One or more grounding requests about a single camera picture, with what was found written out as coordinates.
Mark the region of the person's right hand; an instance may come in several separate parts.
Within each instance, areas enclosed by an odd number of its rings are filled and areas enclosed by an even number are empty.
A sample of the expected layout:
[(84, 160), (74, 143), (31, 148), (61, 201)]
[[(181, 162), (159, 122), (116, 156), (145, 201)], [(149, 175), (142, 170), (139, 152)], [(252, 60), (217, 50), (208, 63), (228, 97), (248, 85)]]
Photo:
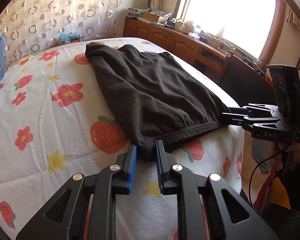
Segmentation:
[(275, 172), (281, 170), (292, 170), (300, 164), (300, 143), (276, 144), (267, 142), (267, 155), (270, 159), (267, 164)]

